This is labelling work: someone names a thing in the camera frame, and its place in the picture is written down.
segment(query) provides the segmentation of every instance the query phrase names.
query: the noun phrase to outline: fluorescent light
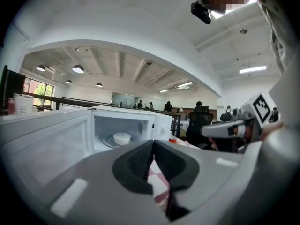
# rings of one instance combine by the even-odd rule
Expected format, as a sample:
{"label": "fluorescent light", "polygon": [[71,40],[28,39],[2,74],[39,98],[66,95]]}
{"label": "fluorescent light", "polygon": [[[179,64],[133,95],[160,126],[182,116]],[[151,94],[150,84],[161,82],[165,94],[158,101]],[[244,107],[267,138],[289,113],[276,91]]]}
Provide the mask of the fluorescent light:
{"label": "fluorescent light", "polygon": [[255,72],[255,71],[262,71],[266,70],[267,66],[261,66],[261,67],[250,67],[246,69],[241,69],[240,73],[250,73],[250,72]]}
{"label": "fluorescent light", "polygon": [[189,86],[184,86],[184,87],[180,87],[178,89],[188,89],[188,88],[189,88]]}
{"label": "fluorescent light", "polygon": [[246,4],[242,4],[241,6],[236,7],[233,10],[226,10],[226,12],[224,14],[220,14],[220,13],[217,13],[215,11],[211,11],[211,14],[214,16],[215,19],[218,19],[218,18],[224,16],[225,14],[230,13],[230,12],[232,12],[232,11],[238,9],[238,8],[242,8],[243,6],[246,6],[246,5],[252,4],[252,3],[256,3],[256,2],[257,2],[257,0],[249,0],[249,2],[247,2]]}
{"label": "fluorescent light", "polygon": [[179,85],[178,87],[180,88],[180,87],[184,87],[184,86],[187,86],[187,85],[190,85],[190,84],[193,84],[193,82],[187,82],[185,84]]}

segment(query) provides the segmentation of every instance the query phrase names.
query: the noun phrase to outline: person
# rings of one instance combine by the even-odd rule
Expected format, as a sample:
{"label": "person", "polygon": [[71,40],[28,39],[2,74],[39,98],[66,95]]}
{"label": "person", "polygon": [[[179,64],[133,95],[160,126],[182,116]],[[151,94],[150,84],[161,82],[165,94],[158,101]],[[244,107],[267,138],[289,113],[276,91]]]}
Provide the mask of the person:
{"label": "person", "polygon": [[273,108],[272,115],[269,119],[269,123],[277,122],[279,120],[279,111],[276,107]]}
{"label": "person", "polygon": [[140,100],[140,102],[137,104],[137,109],[142,109],[143,108],[143,104],[142,101]]}
{"label": "person", "polygon": [[183,108],[182,107],[178,108],[177,113],[183,113]]}
{"label": "person", "polygon": [[202,102],[198,101],[196,103],[196,107],[194,108],[194,112],[195,113],[202,112],[202,108],[201,107],[202,107]]}
{"label": "person", "polygon": [[168,101],[168,102],[165,104],[164,111],[170,112],[171,110],[172,110],[172,105],[171,105],[171,102]]}
{"label": "person", "polygon": [[224,114],[233,115],[233,111],[231,110],[230,106],[227,106],[227,109],[225,110]]}

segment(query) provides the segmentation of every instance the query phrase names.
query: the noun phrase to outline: black chair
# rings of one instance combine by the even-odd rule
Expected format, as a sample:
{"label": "black chair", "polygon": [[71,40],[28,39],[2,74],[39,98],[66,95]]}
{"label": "black chair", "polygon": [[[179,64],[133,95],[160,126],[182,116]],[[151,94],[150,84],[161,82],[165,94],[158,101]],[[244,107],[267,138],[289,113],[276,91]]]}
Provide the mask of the black chair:
{"label": "black chair", "polygon": [[210,125],[213,117],[213,114],[208,112],[190,112],[190,122],[185,140],[198,148],[210,149],[210,142],[208,138],[202,136],[200,130],[201,127]]}

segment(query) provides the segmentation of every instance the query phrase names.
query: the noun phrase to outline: ceiling light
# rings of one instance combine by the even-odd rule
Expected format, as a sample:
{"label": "ceiling light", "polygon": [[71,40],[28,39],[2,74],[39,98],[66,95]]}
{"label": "ceiling light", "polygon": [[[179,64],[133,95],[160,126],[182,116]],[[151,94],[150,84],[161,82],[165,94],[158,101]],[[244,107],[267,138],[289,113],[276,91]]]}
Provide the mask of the ceiling light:
{"label": "ceiling light", "polygon": [[257,0],[249,0],[249,2],[247,2],[246,4],[241,4],[240,6],[236,7],[233,10],[226,10],[226,12],[224,14],[220,14],[220,13],[217,13],[215,11],[211,11],[210,13],[214,16],[215,19],[218,19],[218,18],[224,16],[225,14],[230,13],[230,12],[232,12],[232,11],[238,9],[238,8],[242,8],[243,6],[246,6],[246,5],[251,4],[251,3],[256,3],[256,2],[257,2]]}
{"label": "ceiling light", "polygon": [[180,87],[178,89],[188,89],[188,88],[189,88],[189,86],[184,86],[184,87]]}
{"label": "ceiling light", "polygon": [[45,66],[44,65],[39,65],[37,67],[37,70],[40,70],[40,71],[44,72],[45,71]]}
{"label": "ceiling light", "polygon": [[247,28],[241,28],[240,29],[240,33],[241,34],[246,34],[248,32],[248,29]]}
{"label": "ceiling light", "polygon": [[73,68],[72,68],[72,70],[74,71],[74,72],[77,72],[77,73],[84,73],[84,69],[83,69],[83,66],[81,66],[81,65],[75,65]]}
{"label": "ceiling light", "polygon": [[246,69],[241,69],[240,73],[250,73],[250,72],[256,72],[256,71],[262,71],[266,70],[267,66],[261,66],[261,67],[250,67]]}
{"label": "ceiling light", "polygon": [[193,82],[187,82],[185,84],[179,85],[178,87],[180,88],[180,87],[184,87],[184,86],[187,86],[187,85],[190,85],[190,84],[193,84]]}

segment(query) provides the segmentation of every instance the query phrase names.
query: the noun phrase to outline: ceiling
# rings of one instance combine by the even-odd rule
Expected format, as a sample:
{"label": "ceiling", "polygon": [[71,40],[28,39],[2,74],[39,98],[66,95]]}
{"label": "ceiling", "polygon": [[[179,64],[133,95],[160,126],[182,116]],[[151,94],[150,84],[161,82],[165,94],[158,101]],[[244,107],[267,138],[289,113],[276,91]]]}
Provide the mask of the ceiling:
{"label": "ceiling", "polygon": [[[257,76],[278,76],[274,56],[270,48],[270,27],[257,2],[236,9],[218,19],[212,18],[206,25],[190,13],[190,4],[195,0],[57,0],[51,5],[52,13],[66,6],[89,6],[101,3],[102,9],[143,9],[168,27],[178,31],[194,45],[201,57],[211,64],[221,81],[249,79]],[[246,28],[247,34],[240,29]],[[189,81],[186,75],[151,61],[122,51],[99,47],[60,47],[28,54],[23,68],[35,71],[40,63],[48,64],[57,71],[75,76],[71,68],[83,65],[86,74],[116,76],[133,83],[168,89]],[[267,65],[267,70],[250,74],[239,74],[246,67]]]}
{"label": "ceiling", "polygon": [[[39,72],[36,67],[40,64],[48,69]],[[72,70],[77,64],[83,66],[85,71],[83,75]],[[53,80],[65,77],[62,78],[62,82],[73,76],[86,76],[88,79],[89,76],[100,74],[121,78],[156,91],[191,81],[182,73],[155,61],[99,47],[60,47],[33,52],[25,56],[22,68]],[[197,87],[196,83],[191,86],[192,89]]]}

